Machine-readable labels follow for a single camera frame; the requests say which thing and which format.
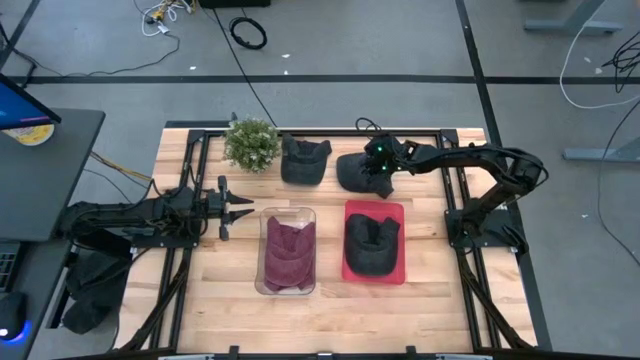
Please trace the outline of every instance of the wooden table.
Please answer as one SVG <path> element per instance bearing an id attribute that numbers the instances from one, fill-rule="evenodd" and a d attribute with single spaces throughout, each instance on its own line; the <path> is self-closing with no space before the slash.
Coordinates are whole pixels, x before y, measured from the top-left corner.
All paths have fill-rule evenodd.
<path id="1" fill-rule="evenodd" d="M 178 184 L 188 131 L 164 130 L 153 173 L 162 189 Z M 458 129 L 458 134 L 461 146 L 485 141 L 482 129 Z M 433 143 L 432 137 L 411 139 Z M 395 192 L 387 201 L 400 203 L 405 210 L 406 283 L 348 283 L 340 272 L 344 203 L 381 199 L 347 192 L 336 177 L 338 156 L 361 152 L 367 138 L 329 140 L 333 153 L 324 179 L 311 188 L 284 183 L 279 161 L 261 175 L 243 173 L 222 160 L 223 140 L 211 141 L 205 188 L 216 188 L 218 175 L 226 175 L 234 194 L 255 200 L 234 208 L 256 211 L 230 227 L 227 242 L 217 238 L 218 220 L 210 221 L 191 261 L 179 353 L 227 353 L 231 345 L 239 345 L 242 353 L 401 353 L 407 345 L 415 345 L 421 353 L 471 351 L 456 257 L 447 242 L 440 172 L 393 175 Z M 494 184 L 478 168 L 467 169 L 467 178 L 472 196 L 482 195 Z M 254 288 L 259 214 L 267 207 L 287 206 L 309 207 L 317 215 L 317 285 L 308 296 L 264 296 Z M 165 252 L 153 249 L 132 268 L 116 347 L 131 338 L 155 305 Z M 483 255 L 494 302 L 520 336 L 535 344 L 515 256 L 507 248 L 485 248 Z M 176 256 L 174 269 L 180 258 Z M 476 303 L 483 344 L 488 346 L 484 312 Z M 161 345 L 166 344 L 170 318 L 165 316 Z"/>

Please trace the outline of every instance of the green plant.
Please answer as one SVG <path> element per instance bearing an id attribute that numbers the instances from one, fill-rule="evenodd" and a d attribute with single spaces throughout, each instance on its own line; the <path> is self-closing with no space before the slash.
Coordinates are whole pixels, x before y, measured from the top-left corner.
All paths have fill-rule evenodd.
<path id="1" fill-rule="evenodd" d="M 280 155 L 278 130 L 256 118 L 231 122 L 224 145 L 225 158 L 232 165 L 256 174 L 267 170 L 273 159 Z"/>

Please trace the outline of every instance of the white cable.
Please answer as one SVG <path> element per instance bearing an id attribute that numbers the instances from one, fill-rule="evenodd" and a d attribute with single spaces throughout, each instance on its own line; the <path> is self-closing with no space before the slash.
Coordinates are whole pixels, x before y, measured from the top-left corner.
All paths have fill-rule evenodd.
<path id="1" fill-rule="evenodd" d="M 156 35 L 158 35 L 158 34 L 161 34 L 161 33 L 162 33 L 162 31 L 160 31 L 160 30 L 158 30 L 158 31 L 156 31 L 156 32 L 154 32 L 154 33 L 147 33 L 147 32 L 145 31 L 145 24 L 146 24 L 146 21 L 145 21 L 145 20 L 146 20 L 148 17 L 150 17 L 150 16 L 148 16 L 147 14 L 148 14 L 149 12 L 151 12 L 151 10 L 156 9 L 156 8 L 159 8 L 159 7 L 163 6 L 163 5 L 164 5 L 164 1 L 162 1 L 162 2 L 161 2 L 160 4 L 158 4 L 158 5 L 155 5 L 155 6 L 150 7 L 150 8 L 148 8 L 147 10 L 145 10 L 145 11 L 144 11 L 144 13 L 142 14 L 142 24 L 141 24 L 142 35 L 144 35 L 144 36 L 148 36 L 148 37 L 151 37 L 151 36 L 156 36 Z M 174 10 L 174 8 L 176 8 L 176 9 L 184 9 L 184 6 L 182 6 L 182 5 L 177 5 L 177 4 L 171 4 L 171 5 L 169 5 L 169 7 L 167 8 L 167 11 L 166 11 L 166 12 L 167 12 L 167 14 L 169 15 L 169 20 L 171 20 L 171 21 L 173 21 L 173 22 L 175 22 L 176 20 L 178 20 L 178 13 L 176 13 L 176 11 Z M 164 24 L 162 23 L 162 21 L 158 21 L 157 23 L 158 23 L 158 24 L 160 24 L 160 25 L 162 25 L 162 26 L 164 26 Z"/>
<path id="2" fill-rule="evenodd" d="M 590 105 L 580 105 L 580 104 L 575 103 L 573 100 L 571 100 L 569 98 L 569 95 L 567 95 L 567 92 L 564 89 L 564 84 L 562 83 L 562 78 L 564 77 L 565 70 L 567 70 L 567 64 L 569 63 L 569 57 L 571 56 L 571 52 L 573 51 L 573 46 L 576 44 L 576 41 L 580 37 L 580 34 L 582 34 L 582 32 L 587 27 L 589 22 L 591 22 L 591 19 L 593 19 L 593 17 L 596 16 L 596 14 L 598 13 L 598 11 L 600 11 L 601 8 L 602 8 L 602 5 L 600 5 L 600 7 L 596 11 L 594 11 L 593 15 L 591 15 L 591 17 L 587 21 L 585 21 L 585 23 L 582 25 L 582 28 L 580 29 L 580 31 L 578 31 L 578 33 L 576 34 L 576 37 L 571 42 L 571 46 L 569 46 L 569 51 L 567 52 L 567 57 L 564 59 L 564 65 L 562 66 L 562 72 L 560 73 L 560 89 L 562 90 L 562 94 L 564 95 L 564 98 L 567 99 L 567 101 L 571 105 L 573 105 L 573 106 L 575 106 L 575 107 L 577 107 L 579 109 L 586 109 L 586 110 L 602 109 L 602 108 L 611 107 L 611 106 L 618 106 L 618 105 L 628 104 L 630 102 L 634 102 L 634 101 L 640 99 L 640 95 L 637 95 L 637 96 L 632 97 L 631 99 L 628 99 L 628 100 L 625 100 L 625 101 L 621 101 L 619 103 L 602 104 L 602 105 L 591 105 L 591 106 Z"/>

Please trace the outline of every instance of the transparent bin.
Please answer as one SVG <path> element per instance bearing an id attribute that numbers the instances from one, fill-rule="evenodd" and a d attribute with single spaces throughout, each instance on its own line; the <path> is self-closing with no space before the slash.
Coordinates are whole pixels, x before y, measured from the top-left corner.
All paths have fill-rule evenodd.
<path id="1" fill-rule="evenodd" d="M 308 295 L 316 287 L 316 214 L 309 208 L 266 208 L 260 214 L 256 290 Z"/>

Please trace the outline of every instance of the computer monitor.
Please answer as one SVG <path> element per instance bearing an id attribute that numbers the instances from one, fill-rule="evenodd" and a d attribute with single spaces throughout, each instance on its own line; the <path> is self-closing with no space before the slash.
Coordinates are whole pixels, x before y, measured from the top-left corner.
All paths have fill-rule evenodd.
<path id="1" fill-rule="evenodd" d="M 0 130 L 60 123 L 60 117 L 0 74 Z"/>

